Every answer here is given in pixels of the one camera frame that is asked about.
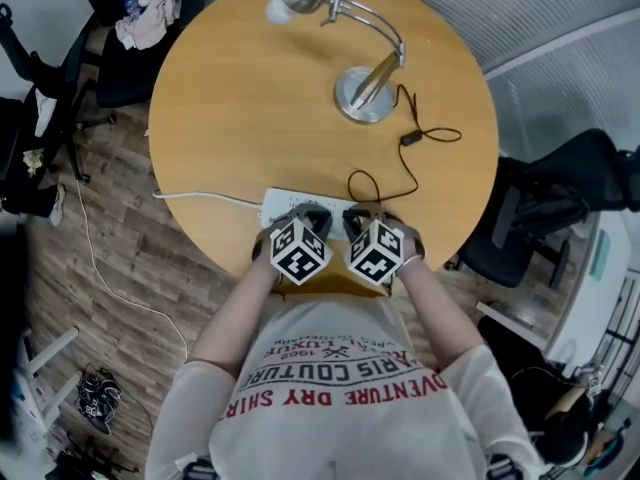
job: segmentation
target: light bulb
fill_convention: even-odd
[[[271,0],[267,4],[266,13],[269,21],[278,25],[289,23],[295,16],[295,12],[289,9],[282,0]]]

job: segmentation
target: sneaker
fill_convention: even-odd
[[[57,227],[62,222],[62,205],[64,204],[64,197],[66,196],[67,191],[64,186],[58,185],[58,194],[56,195],[56,202],[53,203],[53,209],[49,214],[49,222],[52,226]]]

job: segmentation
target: lamp base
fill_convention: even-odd
[[[347,69],[336,82],[336,106],[346,117],[358,123],[377,123],[393,110],[393,88],[387,82],[380,92],[366,105],[355,109],[349,103],[358,86],[373,71],[371,68],[355,67]]]

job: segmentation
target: white cable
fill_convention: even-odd
[[[182,192],[179,194],[163,194],[159,190],[153,192],[153,197],[156,199],[176,199],[179,197],[212,197],[214,199],[221,199],[228,203],[235,203],[242,206],[248,206],[249,208],[262,208],[261,204],[252,203],[251,201],[245,201],[244,199],[238,199],[237,197],[223,196],[222,194],[216,194],[214,192]]]
[[[100,281],[102,281],[102,284],[104,284],[104,287],[107,289],[107,291],[111,295],[113,295],[116,299],[119,299],[122,302],[126,302],[127,304],[131,304],[132,306],[135,306],[137,308],[141,308],[141,309],[145,309],[147,311],[151,311],[152,313],[155,313],[156,315],[161,315],[161,316],[165,317],[167,320],[169,320],[169,323],[176,330],[176,332],[180,336],[180,339],[182,340],[182,343],[184,344],[184,360],[186,361],[187,358],[189,357],[189,347],[187,346],[187,340],[184,339],[183,334],[180,332],[180,329],[178,329],[178,327],[173,322],[171,317],[169,315],[167,315],[166,313],[163,313],[162,311],[157,311],[155,309],[150,308],[149,306],[145,306],[143,304],[138,304],[137,302],[132,302],[130,300],[125,299],[124,297],[121,297],[116,292],[114,292],[111,288],[109,288],[109,285],[104,280],[104,277],[102,277],[102,274],[98,270],[98,265],[96,265],[96,257],[93,254],[93,244],[91,243],[91,234],[89,233],[89,217],[87,216],[87,210],[85,209],[84,201],[82,200],[82,191],[80,190],[80,182],[78,180],[76,180],[76,184],[78,185],[78,198],[80,199],[80,206],[82,208],[82,213],[84,214],[84,224],[85,224],[85,230],[87,232],[87,240],[89,241],[89,251],[91,252],[91,261],[93,262],[93,268],[95,269],[96,274],[98,274],[98,277],[100,278]]]

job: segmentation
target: white power strip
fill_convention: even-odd
[[[296,206],[302,203],[314,203],[326,208],[331,212],[333,220],[329,238],[334,240],[348,240],[347,233],[342,225],[342,212],[351,208],[354,201],[346,199],[335,199],[333,197],[317,196],[304,192],[293,192],[279,188],[270,188],[264,194],[262,209],[260,212],[260,224],[263,228],[268,228],[278,218],[289,213]]]

